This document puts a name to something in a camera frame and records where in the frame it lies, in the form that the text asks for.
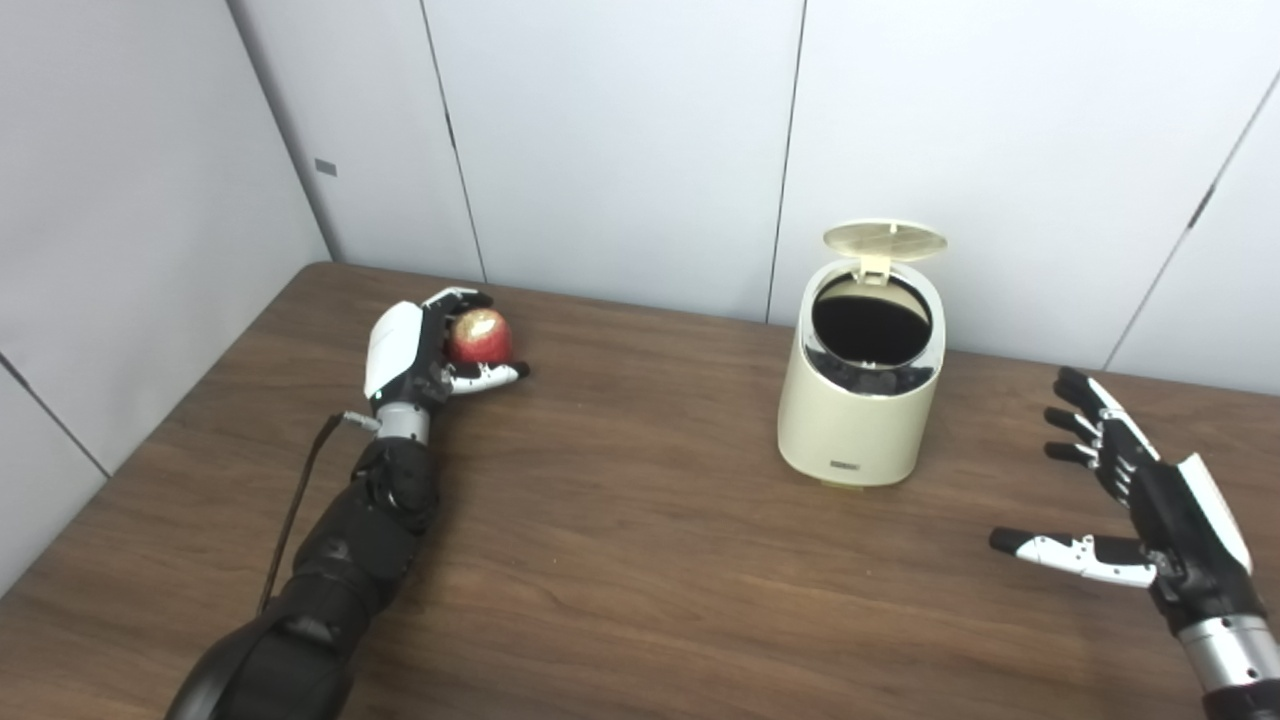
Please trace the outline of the black and white left hand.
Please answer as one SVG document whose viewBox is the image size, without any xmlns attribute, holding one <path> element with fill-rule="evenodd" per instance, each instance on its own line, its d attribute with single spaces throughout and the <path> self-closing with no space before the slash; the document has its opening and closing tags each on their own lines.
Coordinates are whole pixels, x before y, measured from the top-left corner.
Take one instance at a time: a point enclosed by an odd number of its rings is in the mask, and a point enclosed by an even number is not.
<svg viewBox="0 0 1280 720">
<path fill-rule="evenodd" d="M 401 301 L 370 333 L 364 395 L 374 413 L 389 404 L 435 411 L 454 395 L 475 395 L 531 374 L 527 363 L 452 360 L 447 341 L 466 311 L 489 309 L 494 300 L 465 287 L 448 287 L 421 304 Z"/>
</svg>

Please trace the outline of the black and white right hand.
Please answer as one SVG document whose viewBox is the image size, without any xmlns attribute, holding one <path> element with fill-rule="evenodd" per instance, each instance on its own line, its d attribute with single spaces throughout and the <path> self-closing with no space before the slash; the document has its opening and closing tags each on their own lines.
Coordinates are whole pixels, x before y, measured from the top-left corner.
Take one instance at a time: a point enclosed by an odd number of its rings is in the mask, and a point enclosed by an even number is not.
<svg viewBox="0 0 1280 720">
<path fill-rule="evenodd" d="M 1146 589 L 1172 634 L 1213 618 L 1265 619 L 1251 551 L 1202 457 L 1165 461 L 1132 414 L 1078 369 L 1060 368 L 1053 392 L 1070 409 L 1047 407 L 1044 420 L 1076 438 L 1046 443 L 1046 456 L 1088 470 L 1125 509 L 1135 537 L 996 527 L 989 547 L 1087 579 Z"/>
</svg>

